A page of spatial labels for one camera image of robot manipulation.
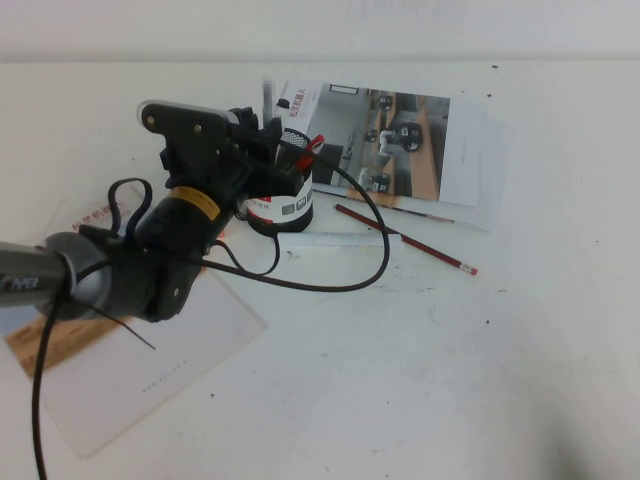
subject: magazine page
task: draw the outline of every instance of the magazine page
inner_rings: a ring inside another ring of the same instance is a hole
[[[285,127],[325,137],[322,155],[353,176],[374,200],[398,197],[475,206],[484,109],[463,100],[332,83],[289,81]],[[314,188],[348,182],[318,163]]]

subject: red pen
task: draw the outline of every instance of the red pen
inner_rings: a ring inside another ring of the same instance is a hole
[[[350,210],[343,205],[337,204],[335,206],[335,209],[341,213],[344,213],[345,215],[349,215],[351,218],[355,218],[356,220],[366,225],[369,225],[370,227],[373,227],[377,230],[381,230],[380,224],[375,220],[371,220],[365,217],[364,215],[360,215],[359,213],[354,212],[353,210]],[[387,227],[387,232],[399,234],[403,242],[406,242],[412,247],[416,247],[417,249],[422,250],[423,252],[428,253],[429,255],[433,255],[434,257],[442,260],[443,262],[447,262],[449,265],[453,265],[454,267],[459,268],[464,272],[470,273],[471,275],[476,275],[478,273],[477,268],[473,268],[472,266],[467,265],[466,263],[462,263],[460,260],[456,260],[455,258],[452,258],[449,255],[439,252],[435,248],[431,248],[425,245],[424,243],[421,243],[403,233],[398,232],[397,230],[394,230],[393,228]]]

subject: white table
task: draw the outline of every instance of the white table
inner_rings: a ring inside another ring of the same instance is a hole
[[[45,413],[50,478],[638,478],[640,63],[491,65],[0,65],[8,241],[124,176],[161,192],[162,141],[134,118],[147,98],[260,105],[264,74],[320,77],[464,95],[517,130],[492,233],[384,212],[477,278],[410,247],[353,294],[229,278],[269,329],[89,460]],[[315,230],[367,231],[334,201],[316,197]],[[270,262],[246,226],[229,243],[249,267]],[[326,252],[285,254],[279,272],[346,283],[379,259],[363,255],[334,272]],[[0,391],[3,477],[34,478],[30,383],[4,343]]]

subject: black cable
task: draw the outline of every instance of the black cable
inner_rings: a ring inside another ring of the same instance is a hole
[[[382,263],[380,264],[380,267],[378,268],[378,270],[376,271],[375,274],[373,274],[371,277],[369,277],[367,280],[354,284],[354,285],[345,285],[345,286],[323,286],[323,285],[306,285],[303,283],[296,283],[296,282],[289,282],[286,280],[279,280],[277,278],[269,278],[266,277],[265,275],[267,275],[268,273],[271,273],[273,271],[273,269],[275,269],[275,267],[278,264],[278,261],[280,259],[280,244],[277,241],[277,238],[274,237],[274,241],[275,241],[275,246],[276,246],[276,259],[274,261],[273,266],[271,267],[271,269],[269,271],[267,271],[264,274],[256,274],[256,273],[251,273],[248,272],[246,270],[243,269],[243,267],[239,264],[236,263],[237,259],[235,259],[235,255],[233,255],[233,253],[231,252],[231,249],[228,248],[228,246],[226,246],[226,244],[224,244],[223,242],[220,242],[225,248],[225,250],[227,250],[227,253],[229,254],[229,257],[231,258],[231,260],[236,264],[236,266],[238,268],[233,268],[233,267],[229,267],[227,265],[223,265],[220,263],[215,263],[215,262],[210,262],[207,260],[195,260],[192,258],[186,258],[186,257],[170,257],[167,260],[169,261],[175,261],[175,262],[181,262],[181,263],[186,263],[186,264],[191,264],[191,265],[198,265],[198,266],[203,266],[203,267],[208,267],[208,268],[213,268],[216,270],[220,270],[223,272],[227,272],[227,273],[232,273],[234,275],[239,275],[241,277],[245,277],[245,278],[249,278],[251,280],[255,280],[258,282],[262,282],[262,283],[268,283],[271,285],[277,285],[280,287],[285,287],[285,288],[292,288],[292,289],[296,289],[296,290],[305,290],[305,291],[311,291],[311,292],[351,292],[354,290],[359,290],[361,288],[367,287],[368,285],[371,285],[372,283],[374,283],[375,281],[377,281],[382,274],[384,273],[384,271],[387,268],[387,265],[389,263],[389,256],[391,253],[391,247],[389,244],[389,232],[387,231],[387,227],[385,226],[384,223],[384,219],[382,218],[382,215],[380,214],[380,211],[378,210],[378,207],[376,207],[375,203],[373,203],[373,200],[371,200],[371,197],[369,197],[369,195],[367,194],[367,192],[358,184],[358,182],[356,182],[356,180],[349,175],[345,170],[341,169],[340,167],[336,167],[335,165],[333,165],[331,162],[329,162],[328,160],[325,160],[322,156],[311,152],[311,151],[307,151],[304,148],[301,147],[297,147],[293,144],[290,144],[288,142],[285,142],[283,140],[279,141],[280,145],[287,147],[287,148],[291,148],[292,150],[296,151],[299,155],[307,155],[312,157],[314,160],[319,161],[320,163],[322,163],[323,165],[327,166],[328,168],[330,168],[331,170],[335,171],[336,173],[338,173],[340,176],[342,176],[344,179],[346,179],[355,189],[356,191],[362,195],[362,198],[364,199],[364,201],[367,203],[367,205],[369,205],[369,208],[371,208],[371,211],[373,212],[373,215],[376,217],[376,220],[378,222],[378,224],[380,225],[380,231],[382,233],[382,242],[384,245],[384,254],[382,257]],[[129,178],[129,179],[125,179],[125,180],[120,180],[119,182],[114,183],[111,188],[109,189],[109,206],[111,207],[111,214],[112,214],[112,225],[111,225],[111,230],[117,232],[120,229],[120,224],[121,224],[121,216],[120,216],[120,210],[118,208],[118,205],[115,201],[115,192],[117,190],[117,188],[124,184],[124,183],[128,183],[128,182],[132,182],[132,181],[140,181],[144,187],[145,187],[145,197],[144,200],[141,204],[141,206],[136,210],[136,212],[132,215],[131,219],[129,220],[128,224],[127,224],[127,228],[126,228],[126,236],[125,239],[129,238],[130,242],[133,242],[134,239],[134,233],[135,233],[135,228],[138,224],[138,222],[140,221],[140,219],[142,218],[142,216],[146,213],[146,211],[148,210],[149,206],[151,205],[151,199],[152,199],[152,191],[151,191],[151,185],[149,184],[149,182],[147,182],[146,180],[143,179],[139,179],[139,178]],[[82,280],[83,278],[86,278],[88,275],[90,275],[91,273],[100,270],[101,268],[104,268],[106,266],[109,265],[109,260],[103,260],[101,262],[97,262],[94,265],[87,267],[86,269],[82,270],[80,273],[78,273],[78,275],[76,276],[76,282],[79,282],[80,280]],[[60,290],[60,292],[56,295],[54,303],[53,303],[53,307],[51,309],[51,312],[49,313],[49,316],[44,324],[43,330],[42,330],[42,336],[40,337],[40,346],[38,348],[38,355],[36,358],[36,364],[35,364],[35,368],[34,368],[34,373],[33,373],[33,391],[32,391],[32,395],[31,395],[31,418],[32,418],[32,430],[33,430],[33,449],[34,449],[34,455],[36,458],[36,467],[38,469],[38,475],[40,477],[40,480],[47,480],[47,472],[45,469],[45,465],[44,465],[44,456],[42,453],[42,440],[41,440],[41,435],[40,435],[40,390],[41,390],[41,386],[42,386],[42,375],[44,372],[44,364],[45,364],[45,360],[46,360],[46,355],[47,355],[47,347],[49,344],[49,339],[51,338],[51,332],[53,330],[53,326],[56,322],[56,319],[58,317],[58,314],[60,312],[60,308],[62,307],[63,302],[66,300],[67,297],[67,287],[68,287],[68,281],[65,282],[65,285],[63,286],[63,288]],[[112,320],[122,326],[124,326],[127,330],[129,330],[129,332],[131,332],[133,335],[135,335],[137,338],[139,338],[141,341],[143,341],[145,344],[147,344],[149,347],[153,348],[155,350],[155,347],[153,345],[151,345],[149,342],[147,342],[144,338],[142,338],[140,335],[138,335],[133,329],[131,329],[128,325],[126,325],[125,323],[121,322],[120,320],[117,320],[109,315],[107,315],[105,312],[100,311],[99,309],[93,307],[92,305],[89,304],[82,304],[83,306],[87,307],[87,308],[91,308],[93,309],[96,313],[98,313],[98,315],[102,315],[105,318],[108,318],[109,320]]]
[[[149,207],[151,206],[151,202],[153,200],[153,189],[151,188],[151,184],[144,178],[124,178],[111,185],[111,187],[109,187],[109,192],[107,193],[107,200],[109,202],[109,208],[111,209],[111,232],[118,233],[118,231],[120,230],[122,217],[120,216],[118,202],[116,202],[116,191],[125,183],[131,182],[140,182],[142,184],[142,186],[144,187],[144,198],[142,199],[142,203],[140,204],[138,209],[133,212],[133,215],[131,215],[131,218],[127,222],[124,240],[129,244],[133,244],[134,234],[136,231],[136,227],[138,226],[138,222],[142,219],[144,214],[147,213],[147,210],[149,210]]]
[[[268,283],[270,285],[276,285],[278,287],[284,287],[284,288],[291,288],[291,289],[294,289],[294,290],[304,290],[304,291],[307,291],[307,292],[324,292],[324,293],[353,292],[355,290],[360,290],[362,288],[365,288],[365,287],[375,283],[382,276],[384,271],[386,270],[387,265],[389,264],[389,256],[391,254],[391,246],[389,244],[389,232],[387,231],[387,227],[386,227],[386,225],[384,223],[384,219],[382,218],[382,215],[380,214],[380,210],[378,210],[378,207],[376,206],[376,204],[373,203],[373,200],[371,200],[371,197],[365,191],[365,189],[362,188],[360,186],[360,184],[351,175],[349,175],[345,170],[341,169],[340,167],[337,167],[337,166],[333,165],[331,162],[329,162],[328,160],[325,160],[321,155],[318,155],[317,153],[310,152],[310,151],[308,151],[308,150],[306,150],[304,148],[297,147],[296,145],[290,144],[288,142],[284,142],[282,140],[279,143],[281,145],[283,145],[283,146],[286,146],[287,148],[291,148],[291,149],[297,151],[300,155],[310,156],[314,160],[319,161],[323,165],[325,165],[328,168],[330,168],[331,170],[335,171],[336,173],[338,173],[338,175],[340,175],[345,180],[347,180],[353,186],[353,188],[356,189],[356,191],[360,195],[362,195],[362,198],[367,203],[367,205],[369,205],[369,208],[373,212],[373,215],[376,217],[376,221],[380,225],[380,231],[382,233],[382,243],[384,245],[384,254],[383,254],[383,257],[382,257],[382,262],[380,264],[380,267],[378,268],[376,273],[374,273],[367,280],[364,280],[364,281],[362,281],[360,283],[356,283],[356,284],[353,284],[353,285],[344,285],[344,286],[307,285],[307,284],[304,284],[304,283],[289,282],[287,280],[280,280],[280,279],[277,279],[277,278],[264,277],[264,276],[261,276],[261,275],[255,274],[255,273],[243,271],[243,270],[240,270],[238,268],[229,267],[229,266],[223,265],[221,263],[211,262],[211,261],[204,260],[204,259],[203,260],[197,260],[197,259],[193,259],[193,258],[189,258],[189,257],[169,257],[169,258],[167,258],[167,260],[168,261],[174,261],[174,262],[180,262],[180,263],[186,263],[186,264],[190,264],[190,265],[197,265],[197,266],[201,266],[201,267],[212,268],[214,270],[220,270],[222,272],[231,273],[233,275],[238,275],[240,277],[248,278],[250,280],[255,280],[257,282]]]
[[[73,305],[77,305],[79,307],[84,307],[84,308],[88,308],[90,310],[93,310],[94,312],[96,312],[98,315],[100,315],[101,317],[106,318],[107,320],[111,320],[114,323],[117,323],[118,325],[120,325],[121,327],[124,327],[131,335],[133,335],[134,337],[136,337],[138,340],[140,340],[142,343],[144,343],[147,347],[156,350],[156,347],[154,347],[153,345],[151,345],[148,341],[146,341],[144,339],[144,337],[142,335],[140,335],[138,332],[136,332],[133,328],[131,328],[129,325],[127,325],[125,322],[123,322],[122,320],[118,320],[115,317],[112,317],[111,315],[109,315],[106,312],[103,312],[102,310],[100,310],[97,307],[94,307],[93,305],[89,304],[89,303],[83,303],[83,302],[77,302],[75,300],[71,300],[70,302]]]
[[[276,267],[278,266],[278,263],[280,263],[280,242],[278,241],[277,235],[273,237],[273,244],[276,248],[276,254],[273,259],[273,264],[271,265],[271,268],[269,268],[269,270],[267,270],[264,273],[257,273],[256,275],[260,275],[261,277],[265,275],[269,275],[271,272],[273,272],[276,269]],[[233,254],[233,252],[231,251],[231,249],[226,243],[224,243],[222,240],[216,240],[214,245],[218,247],[222,247],[227,252],[227,255],[229,255],[229,258],[231,259],[233,264],[236,267],[238,267],[238,270],[241,270],[243,272],[247,271],[247,269],[240,264],[240,262],[238,261],[238,259],[236,258],[236,256]]]
[[[88,266],[84,270],[80,270],[80,272],[76,275],[76,283],[80,283],[80,280],[83,280],[84,278],[88,277],[93,272],[97,272],[101,268],[108,267],[110,264],[111,260],[105,259]]]
[[[40,346],[38,347],[38,356],[33,369],[33,390],[31,392],[31,429],[33,432],[33,453],[36,457],[36,467],[40,480],[47,480],[47,471],[44,465],[44,455],[42,453],[42,439],[40,436],[40,389],[42,386],[42,374],[44,372],[44,363],[47,358],[47,347],[51,338],[51,331],[56,323],[62,304],[67,296],[67,284],[60,289],[53,301],[53,307],[47,317],[42,335],[40,336]]]

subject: pencil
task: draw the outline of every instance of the pencil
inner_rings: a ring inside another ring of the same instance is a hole
[[[355,218],[356,220],[359,220],[360,222],[366,225],[369,225],[370,227],[373,227],[377,230],[381,230],[380,224],[375,220],[371,220],[365,217],[364,215],[360,215],[359,213],[354,212],[353,210],[343,205],[340,205],[339,203],[335,205],[335,209],[341,213],[344,213],[345,215],[350,216],[351,218]],[[422,250],[423,252],[428,253],[429,255],[433,255],[434,257],[442,260],[443,262],[447,262],[449,265],[453,265],[454,267],[459,268],[464,272],[470,273],[471,275],[476,275],[478,273],[477,268],[473,268],[470,265],[467,265],[466,263],[462,263],[460,260],[456,260],[455,258],[452,258],[449,255],[439,252],[435,248],[431,248],[425,245],[424,243],[421,243],[415,240],[414,238],[411,238],[405,235],[404,233],[400,233],[397,230],[394,230],[393,228],[387,227],[387,232],[399,234],[403,242],[408,243],[412,247],[416,247],[417,249]]]
[[[331,195],[333,197],[347,198],[344,195],[340,195],[339,193],[325,192],[324,190],[318,190],[316,188],[314,188],[313,191],[318,193],[324,193],[325,195]],[[363,201],[355,198],[352,198],[351,200],[358,200],[359,202]],[[436,222],[464,225],[464,223],[461,224],[460,222],[456,222],[455,220],[451,220],[450,218],[438,217],[436,215],[431,215],[429,213],[414,212],[412,210],[407,210],[405,208],[399,208],[399,207],[388,207],[387,205],[382,205],[380,203],[376,203],[376,206],[382,207],[382,208],[388,208],[389,210],[395,210],[396,212],[403,212],[403,213],[408,213],[409,215],[416,215],[418,217],[428,218],[429,220],[435,220]]]

